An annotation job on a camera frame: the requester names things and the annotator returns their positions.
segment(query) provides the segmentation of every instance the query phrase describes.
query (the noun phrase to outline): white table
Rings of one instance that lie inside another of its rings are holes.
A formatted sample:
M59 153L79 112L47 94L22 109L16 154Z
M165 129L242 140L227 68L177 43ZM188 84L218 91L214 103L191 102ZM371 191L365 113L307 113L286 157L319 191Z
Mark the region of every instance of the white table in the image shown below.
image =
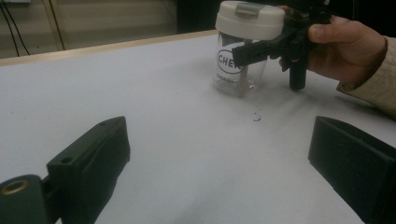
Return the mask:
M125 116L132 160L96 223L362 223L307 159L315 117L394 147L395 122L312 73L291 91L277 61L259 92L218 91L216 45L210 33L11 60L0 67L0 182L46 176L47 162L93 125Z

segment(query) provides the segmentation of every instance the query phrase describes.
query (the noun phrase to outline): hand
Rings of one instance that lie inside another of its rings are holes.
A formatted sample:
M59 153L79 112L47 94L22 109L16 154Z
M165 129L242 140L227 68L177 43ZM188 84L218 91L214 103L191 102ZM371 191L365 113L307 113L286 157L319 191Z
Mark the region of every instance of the hand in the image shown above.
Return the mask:
M308 70L342 82L364 83L385 58L384 36L359 21L332 17L331 24L315 24L308 38L318 45L308 56Z

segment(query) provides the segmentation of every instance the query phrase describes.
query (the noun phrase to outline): plastic jar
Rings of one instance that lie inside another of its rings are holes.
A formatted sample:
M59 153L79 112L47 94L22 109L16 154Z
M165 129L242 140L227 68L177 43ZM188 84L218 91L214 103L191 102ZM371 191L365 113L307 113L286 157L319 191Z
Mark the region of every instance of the plastic jar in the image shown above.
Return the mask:
M221 3L216 20L219 30L217 73L213 81L232 95L246 96L260 87L266 61L238 67L232 49L259 40L271 40L281 34L285 11L241 1Z

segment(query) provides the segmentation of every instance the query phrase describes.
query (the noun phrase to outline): wall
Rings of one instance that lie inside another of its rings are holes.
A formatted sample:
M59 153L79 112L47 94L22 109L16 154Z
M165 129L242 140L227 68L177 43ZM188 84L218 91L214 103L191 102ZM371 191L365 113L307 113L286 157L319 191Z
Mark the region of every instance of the wall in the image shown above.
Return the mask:
M7 7L31 54L177 32L176 0L32 0L30 4L7 4ZM21 55L26 55L20 41L18 45ZM1 14L0 58L16 56Z

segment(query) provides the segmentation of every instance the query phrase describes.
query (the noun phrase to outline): sleeve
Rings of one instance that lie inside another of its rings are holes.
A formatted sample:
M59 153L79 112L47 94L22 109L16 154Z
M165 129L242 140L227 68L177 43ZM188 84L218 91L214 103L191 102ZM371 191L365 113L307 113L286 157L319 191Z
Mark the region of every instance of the sleeve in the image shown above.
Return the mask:
M388 50L375 74L355 89L352 83L340 83L337 90L362 99L396 119L396 38L387 37Z

